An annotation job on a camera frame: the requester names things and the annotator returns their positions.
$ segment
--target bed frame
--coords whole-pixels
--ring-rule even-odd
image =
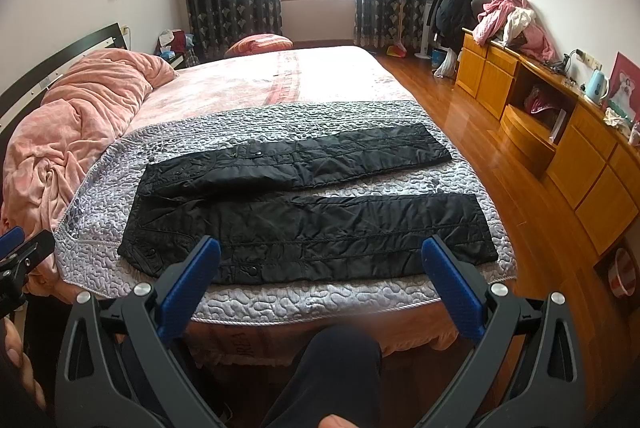
[[[111,24],[100,31],[65,47],[31,69],[1,94],[0,97],[0,166],[4,165],[6,148],[18,123],[40,106],[45,93],[69,68],[96,49],[127,49],[120,26]]]

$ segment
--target broom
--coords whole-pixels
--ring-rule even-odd
[[[404,58],[406,56],[406,49],[402,45],[402,17],[404,16],[404,1],[400,3],[400,23],[398,25],[398,38],[396,38],[395,44],[386,48],[386,54],[389,56],[396,56],[398,58]]]

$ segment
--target metal bolt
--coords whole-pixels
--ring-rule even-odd
[[[133,288],[133,294],[136,296],[146,296],[151,293],[151,284],[148,282],[140,282]]]
[[[558,293],[558,291],[556,291],[555,293],[551,293],[551,301],[553,303],[557,303],[558,305],[562,305],[564,302],[566,302],[566,298],[564,297],[564,294]]]
[[[503,283],[494,283],[491,286],[491,292],[494,293],[495,296],[507,296],[509,294],[509,288]]]
[[[78,296],[76,296],[78,303],[87,303],[89,300],[91,300],[91,293],[89,293],[89,291],[82,291],[82,293],[78,293]]]

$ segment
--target bed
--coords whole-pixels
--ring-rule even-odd
[[[11,88],[12,119],[0,141],[38,104],[25,104],[34,80],[50,81],[79,56],[124,47],[116,24],[43,62]],[[513,248],[496,208],[472,167],[412,95],[366,51],[356,47],[292,50],[233,58],[179,72],[156,88],[124,134],[88,167],[55,228],[55,275],[42,294],[71,302],[86,289],[122,296],[150,278],[121,260],[122,239],[147,163],[253,141],[280,141],[341,131],[422,123],[452,160],[427,169],[371,177],[324,189],[326,196],[469,193],[478,198],[497,262],[480,267],[489,282],[516,276]],[[424,275],[380,281],[211,286],[188,328],[203,363],[287,364],[322,325],[358,322],[383,352],[423,344],[447,348],[457,331]]]

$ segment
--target dark trousers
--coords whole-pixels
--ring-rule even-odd
[[[378,343],[354,328],[318,332],[294,359],[295,373],[261,428],[318,428],[335,414],[358,428],[380,423]]]

